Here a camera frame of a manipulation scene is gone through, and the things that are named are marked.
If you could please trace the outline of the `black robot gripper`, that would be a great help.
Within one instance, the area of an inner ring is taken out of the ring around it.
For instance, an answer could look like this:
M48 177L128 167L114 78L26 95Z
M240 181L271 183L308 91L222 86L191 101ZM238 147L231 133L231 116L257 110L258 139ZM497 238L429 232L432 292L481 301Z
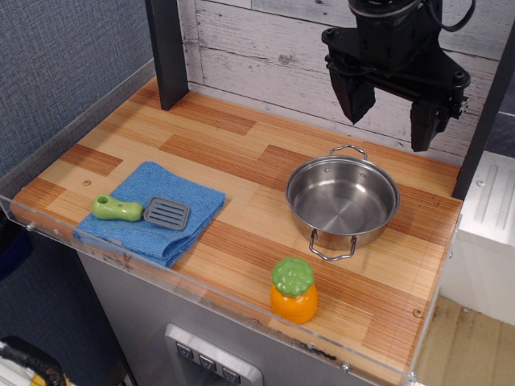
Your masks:
M441 31L456 32L471 18L443 24L440 1L351 1L356 27L322 34L332 88L344 115L356 124L375 104L375 88L412 101L411 149L428 151L451 117L468 103L471 77L439 45Z

